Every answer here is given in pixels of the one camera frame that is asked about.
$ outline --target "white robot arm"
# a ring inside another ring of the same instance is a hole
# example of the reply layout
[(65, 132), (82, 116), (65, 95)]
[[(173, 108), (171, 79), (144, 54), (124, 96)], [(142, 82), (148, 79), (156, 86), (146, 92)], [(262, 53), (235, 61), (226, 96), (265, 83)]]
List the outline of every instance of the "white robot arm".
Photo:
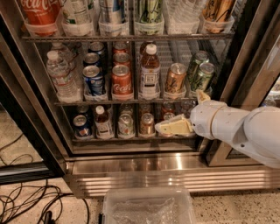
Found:
[(174, 124), (178, 127), (178, 123), (178, 133), (173, 134), (188, 135), (183, 131), (194, 130), (199, 136), (229, 144), (261, 164), (280, 168), (280, 108), (246, 111), (230, 108), (220, 101), (204, 101), (192, 110), (190, 122), (179, 115), (175, 120), (162, 122), (161, 129), (156, 125), (156, 129), (159, 132), (170, 131), (170, 127), (176, 130)]

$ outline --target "coca-cola can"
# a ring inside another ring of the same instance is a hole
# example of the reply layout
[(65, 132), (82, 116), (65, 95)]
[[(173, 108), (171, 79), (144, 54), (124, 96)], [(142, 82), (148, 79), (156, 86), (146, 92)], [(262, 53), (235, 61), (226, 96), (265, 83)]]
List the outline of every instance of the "coca-cola can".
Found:
[[(55, 23), (55, 15), (49, 0), (21, 0), (20, 3), (30, 25), (50, 25)], [(53, 35), (54, 31), (36, 34), (45, 37)]]
[(112, 69), (112, 88), (114, 95), (132, 94), (132, 77), (127, 66), (114, 66)]
[(118, 52), (113, 55), (114, 66), (124, 65), (131, 69), (130, 55), (126, 52)]

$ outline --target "speckled floor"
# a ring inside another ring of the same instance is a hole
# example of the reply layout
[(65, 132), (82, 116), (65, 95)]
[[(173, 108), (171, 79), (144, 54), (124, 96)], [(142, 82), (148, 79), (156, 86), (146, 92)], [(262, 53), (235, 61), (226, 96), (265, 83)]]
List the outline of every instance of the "speckled floor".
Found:
[[(8, 142), (15, 139), (20, 130), (17, 129), (13, 121), (8, 115), (0, 111), (0, 148)], [(21, 137), (18, 142), (13, 144), (6, 151), (0, 151), (0, 156), (10, 163), (22, 153), (32, 155), (34, 161), (39, 161), (40, 157), (37, 152), (28, 143), (25, 136)], [(21, 157), (14, 163), (29, 163), (29, 157)], [(44, 186), (45, 180), (23, 183), (23, 191), (16, 199), (15, 205), (20, 205), (29, 196), (34, 193), (37, 188), (28, 186)], [(58, 186), (63, 193), (70, 193), (68, 186), (62, 178), (49, 179), (48, 185)], [(0, 194), (9, 195), (20, 184), (1, 185)], [(48, 193), (53, 193), (55, 190), (50, 188)], [(280, 190), (254, 190), (254, 191), (236, 191), (236, 192), (198, 192), (192, 193), (192, 206), (198, 224), (270, 224), (280, 223)], [(32, 210), (23, 213), (16, 219), (12, 220), (11, 224), (33, 224), (37, 223), (44, 206), (51, 200), (52, 197), (42, 199)], [(102, 211), (103, 198), (87, 199), (89, 205), (90, 217), (89, 223), (99, 224), (98, 215)], [(65, 197), (62, 199), (63, 208), (62, 214), (56, 221), (57, 224), (82, 224), (86, 223), (87, 210), (84, 202), (81, 199), (74, 197)], [(55, 219), (58, 217), (61, 209), (61, 204), (57, 201), (52, 207), (52, 215)], [(0, 203), (0, 213), (3, 211), (3, 204)]]

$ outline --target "soda can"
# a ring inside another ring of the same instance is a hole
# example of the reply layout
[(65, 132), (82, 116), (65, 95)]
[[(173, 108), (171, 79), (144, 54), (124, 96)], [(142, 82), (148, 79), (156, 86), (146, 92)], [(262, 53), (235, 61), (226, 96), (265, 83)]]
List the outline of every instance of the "soda can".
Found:
[(85, 116), (87, 118), (87, 121), (91, 126), (94, 124), (94, 116), (91, 108), (88, 105), (80, 105), (76, 110), (79, 115)]
[(88, 92), (92, 95), (105, 95), (105, 79), (98, 66), (86, 66), (83, 71)]
[(140, 134), (151, 135), (155, 133), (155, 122), (152, 114), (145, 113), (140, 121)]
[(84, 25), (91, 22), (88, 0), (66, 0), (62, 2), (64, 21), (67, 24)]
[(122, 114), (119, 116), (118, 130), (119, 130), (119, 134), (121, 135), (128, 136), (134, 134), (135, 131), (134, 131), (133, 119), (131, 115)]
[(114, 66), (112, 69), (112, 88), (114, 95), (132, 94), (132, 77), (127, 66)]
[(107, 73), (107, 48), (102, 42), (92, 42), (89, 44), (88, 48), (89, 53), (97, 53), (101, 60), (102, 72), (103, 74)]
[(130, 53), (129, 46), (125, 42), (115, 42), (113, 44), (113, 55), (115, 53)]
[(128, 114), (130, 116), (133, 116), (132, 104), (122, 103), (121, 107), (120, 107), (120, 115), (122, 115), (122, 114)]
[(100, 57), (95, 52), (87, 53), (82, 64), (84, 67), (96, 66), (96, 67), (99, 67), (100, 69), (102, 69), (102, 62), (100, 60)]
[(196, 89), (200, 89), (202, 91), (208, 90), (210, 88), (214, 74), (215, 74), (215, 67), (213, 64), (209, 62), (202, 63), (199, 66), (199, 70), (197, 71), (197, 73), (193, 78), (191, 90), (192, 91), (195, 91)]
[(122, 19), (122, 1), (119, 0), (99, 0), (101, 10), (101, 21), (109, 24), (121, 24)]
[(130, 55), (126, 52), (118, 52), (113, 55), (114, 66), (123, 65), (131, 69)]
[(78, 137), (92, 136), (91, 126), (84, 115), (77, 115), (73, 119), (73, 126), (75, 127), (75, 133)]
[(167, 93), (180, 93), (185, 85), (186, 66), (174, 63), (168, 69), (164, 90)]
[(208, 61), (209, 55), (204, 51), (198, 51), (192, 56), (189, 67), (187, 69), (187, 78), (190, 82), (190, 85), (192, 85), (193, 77), (196, 74), (200, 64)]

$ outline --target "plastic bottle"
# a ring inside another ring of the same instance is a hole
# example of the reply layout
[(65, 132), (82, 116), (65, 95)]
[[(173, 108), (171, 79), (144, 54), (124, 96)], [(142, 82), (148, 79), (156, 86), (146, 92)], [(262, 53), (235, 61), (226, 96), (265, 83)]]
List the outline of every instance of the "plastic bottle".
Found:
[(47, 53), (46, 70), (52, 78), (52, 83), (58, 91), (62, 102), (77, 102), (78, 88), (71, 74), (70, 66), (66, 60), (59, 56), (57, 51)]
[(113, 137), (114, 132), (112, 123), (109, 119), (109, 113), (103, 106), (95, 108), (95, 124), (97, 128), (97, 137), (102, 139), (109, 139)]
[(157, 56), (157, 46), (148, 44), (141, 58), (140, 93), (144, 99), (158, 98), (160, 94), (159, 75), (160, 63)]
[(70, 66), (70, 70), (72, 71), (73, 77), (76, 81), (77, 88), (83, 89), (83, 79), (82, 79), (82, 71), (75, 61), (75, 55), (70, 51), (70, 49), (62, 44), (61, 42), (53, 42), (52, 43), (52, 51), (57, 51), (59, 56), (66, 60)]

